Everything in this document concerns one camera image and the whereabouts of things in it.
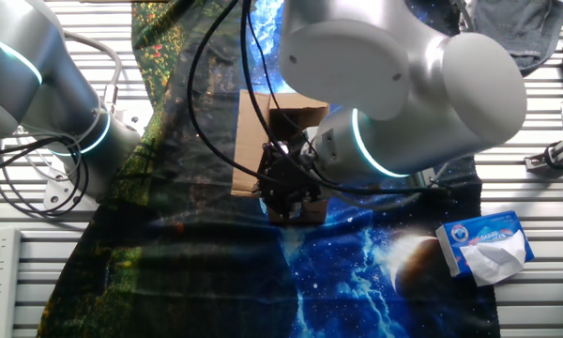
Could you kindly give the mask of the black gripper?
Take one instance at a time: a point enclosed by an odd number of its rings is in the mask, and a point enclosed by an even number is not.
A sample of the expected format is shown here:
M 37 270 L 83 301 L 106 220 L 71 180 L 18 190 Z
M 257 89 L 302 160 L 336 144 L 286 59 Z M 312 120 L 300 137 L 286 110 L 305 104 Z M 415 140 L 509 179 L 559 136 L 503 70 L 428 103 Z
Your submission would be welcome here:
M 288 221 L 291 217 L 318 217 L 322 202 L 331 196 L 314 175 L 314 159 L 308 141 L 266 142 L 252 188 L 252 195 L 266 205 L 271 221 Z

